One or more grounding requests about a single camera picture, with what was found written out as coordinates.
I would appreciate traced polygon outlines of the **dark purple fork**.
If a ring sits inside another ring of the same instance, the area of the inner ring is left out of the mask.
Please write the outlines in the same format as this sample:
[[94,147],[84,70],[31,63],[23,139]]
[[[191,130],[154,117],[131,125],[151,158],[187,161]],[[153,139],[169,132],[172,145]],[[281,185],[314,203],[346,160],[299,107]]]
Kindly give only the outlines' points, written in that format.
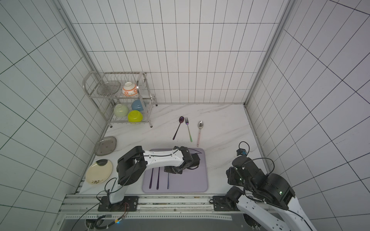
[[149,182],[149,189],[152,188],[152,184],[153,184],[153,173],[154,173],[154,169],[152,169],[152,171],[151,171],[151,177],[150,177],[150,182]]

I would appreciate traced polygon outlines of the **dark purple spoon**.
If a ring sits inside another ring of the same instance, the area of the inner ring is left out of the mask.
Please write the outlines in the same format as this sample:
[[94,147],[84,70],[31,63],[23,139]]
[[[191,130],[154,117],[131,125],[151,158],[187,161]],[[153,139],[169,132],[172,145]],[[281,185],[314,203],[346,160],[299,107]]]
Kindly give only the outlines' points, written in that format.
[[159,167],[158,169],[158,177],[157,177],[157,185],[156,185],[156,189],[159,190],[159,186],[160,186],[160,172],[161,172],[161,168]]

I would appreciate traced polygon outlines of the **purple magenta spoon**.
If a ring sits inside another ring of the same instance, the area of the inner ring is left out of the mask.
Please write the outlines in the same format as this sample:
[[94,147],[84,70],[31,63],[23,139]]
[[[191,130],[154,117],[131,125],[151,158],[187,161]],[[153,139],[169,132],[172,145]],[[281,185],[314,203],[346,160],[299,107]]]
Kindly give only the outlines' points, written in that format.
[[182,124],[184,121],[185,121],[185,118],[184,118],[183,116],[179,117],[179,125],[178,125],[178,127],[177,127],[177,130],[176,130],[176,132],[175,132],[175,134],[174,134],[173,138],[172,138],[173,140],[175,140],[175,138],[176,138],[176,136],[177,136],[177,133],[178,133],[178,131],[179,131],[179,128],[180,128],[181,124]]

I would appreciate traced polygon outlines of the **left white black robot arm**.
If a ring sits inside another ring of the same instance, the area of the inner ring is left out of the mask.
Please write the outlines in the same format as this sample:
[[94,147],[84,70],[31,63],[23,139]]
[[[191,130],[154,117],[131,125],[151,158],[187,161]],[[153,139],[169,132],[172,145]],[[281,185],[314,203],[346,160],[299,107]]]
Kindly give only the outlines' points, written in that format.
[[98,211],[120,211],[129,185],[136,183],[146,170],[164,168],[168,174],[182,174],[184,170],[194,170],[200,165],[199,152],[193,153],[187,147],[174,147],[166,151],[145,151],[136,146],[117,161],[118,177],[111,190],[104,189],[106,196],[99,202]]

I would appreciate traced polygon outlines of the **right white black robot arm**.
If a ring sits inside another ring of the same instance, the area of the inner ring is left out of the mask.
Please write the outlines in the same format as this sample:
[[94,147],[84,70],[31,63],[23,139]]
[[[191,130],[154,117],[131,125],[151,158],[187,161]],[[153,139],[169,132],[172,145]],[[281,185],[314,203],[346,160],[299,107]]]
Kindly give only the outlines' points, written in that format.
[[230,190],[214,196],[214,211],[240,211],[253,230],[314,231],[315,227],[303,211],[295,191],[275,173],[265,174],[247,156],[238,156],[226,171]]

